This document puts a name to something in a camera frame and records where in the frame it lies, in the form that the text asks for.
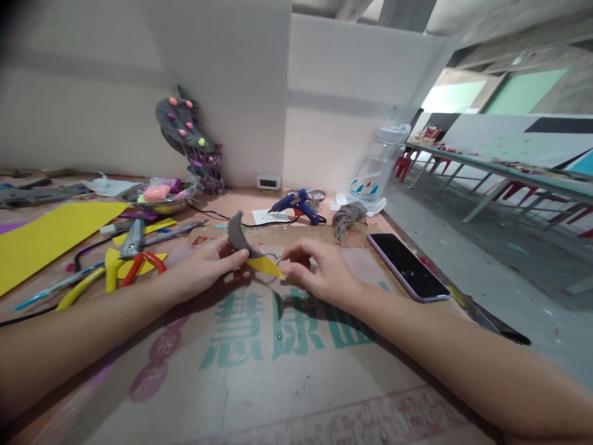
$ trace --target yellow felt piece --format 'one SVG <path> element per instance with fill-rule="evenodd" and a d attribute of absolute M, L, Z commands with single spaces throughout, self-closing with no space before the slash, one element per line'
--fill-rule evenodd
<path fill-rule="evenodd" d="M 120 254 L 119 250 L 110 248 L 107 251 L 107 253 L 105 254 L 105 266 L 109 267 L 109 264 L 111 262 L 113 262 L 119 258 L 119 254 Z M 167 258 L 166 253 L 156 253 L 155 256 L 158 259 L 160 259 L 161 261 L 164 260 L 165 258 Z M 131 260 L 127 260 L 117 271 L 117 277 L 119 279 L 124 279 L 128 275 L 128 272 L 132 268 L 133 264 L 134 264 L 133 258 Z M 144 275 L 145 273 L 150 272 L 152 269 L 154 269 L 154 266 L 151 263 L 149 263 L 148 261 L 144 260 L 144 262 L 140 266 L 140 270 L 138 271 L 136 276 Z"/>
<path fill-rule="evenodd" d="M 278 266 L 274 264 L 267 256 L 261 258 L 249 258 L 245 262 L 257 271 L 263 272 L 272 276 L 279 276 L 282 279 L 286 279 L 285 276 L 280 272 Z"/>
<path fill-rule="evenodd" d="M 0 235 L 0 295 L 84 241 L 127 207 L 125 203 L 66 203 Z"/>
<path fill-rule="evenodd" d="M 152 224 L 151 226 L 146 226 L 144 228 L 144 235 L 154 232 L 158 229 L 162 229 L 163 227 L 172 226 L 173 224 L 177 224 L 177 221 L 171 218 L 163 219 L 161 222 L 157 222 L 156 224 Z M 125 242 L 125 238 L 128 234 L 123 234 L 118 237 L 113 238 L 113 242 L 116 245 L 122 245 Z"/>

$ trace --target blue glue gun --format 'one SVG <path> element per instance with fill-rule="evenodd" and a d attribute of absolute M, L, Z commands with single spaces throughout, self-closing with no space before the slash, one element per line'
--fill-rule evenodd
<path fill-rule="evenodd" d="M 315 213 L 311 207 L 307 205 L 307 200 L 309 199 L 309 195 L 305 189 L 301 189 L 298 191 L 298 195 L 291 193 L 290 195 L 282 198 L 276 204 L 272 206 L 268 213 L 278 212 L 282 210 L 286 210 L 287 208 L 294 209 L 295 216 L 298 218 L 302 214 L 309 218 L 311 221 L 312 226 L 317 226 L 319 223 L 326 223 L 327 220 L 323 218 L 323 216 L 318 215 Z"/>

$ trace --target red scissors handle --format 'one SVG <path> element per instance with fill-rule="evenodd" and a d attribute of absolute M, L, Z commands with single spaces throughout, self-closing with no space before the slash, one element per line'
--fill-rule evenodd
<path fill-rule="evenodd" d="M 124 282 L 122 283 L 121 287 L 127 287 L 134 282 L 136 278 L 136 274 L 140 269 L 140 266 L 144 262 L 144 259 L 151 263 L 156 269 L 159 271 L 159 275 L 162 274 L 165 270 L 167 270 L 167 266 L 153 253 L 151 252 L 142 252 L 137 253 L 134 255 L 134 263 L 128 272 L 128 275 L 125 276 Z"/>

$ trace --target hand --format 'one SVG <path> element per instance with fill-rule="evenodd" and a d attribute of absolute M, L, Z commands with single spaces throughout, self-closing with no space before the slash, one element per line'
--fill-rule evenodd
<path fill-rule="evenodd" d="M 244 265 L 249 251 L 233 253 L 228 236 L 205 243 L 194 254 L 163 274 L 174 293 L 174 303 L 181 303 L 204 292 L 225 273 L 233 271 L 233 278 L 249 278 L 251 268 Z"/>
<path fill-rule="evenodd" d="M 313 274 L 313 257 L 319 267 Z M 301 284 L 316 297 L 349 311 L 364 292 L 364 284 L 354 278 L 337 247 L 311 239 L 301 239 L 287 247 L 283 260 L 290 264 L 282 272 Z"/>

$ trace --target stainless steel bowl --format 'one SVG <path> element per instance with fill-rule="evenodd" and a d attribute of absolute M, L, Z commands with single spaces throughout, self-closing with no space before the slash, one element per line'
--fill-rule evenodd
<path fill-rule="evenodd" d="M 138 210 L 142 210 L 143 212 L 149 214 L 156 213 L 170 215 L 182 212 L 183 210 L 189 208 L 188 199 L 193 198 L 197 193 L 197 191 L 193 191 L 192 193 L 192 189 L 191 187 L 189 187 L 189 185 L 190 184 L 184 184 L 184 186 L 187 187 L 185 190 L 188 192 L 188 195 L 185 197 L 171 198 L 163 201 L 139 203 L 138 195 L 141 195 L 146 187 L 146 184 L 141 184 L 120 193 L 118 196 L 116 196 L 116 199 L 118 201 L 134 206 Z"/>

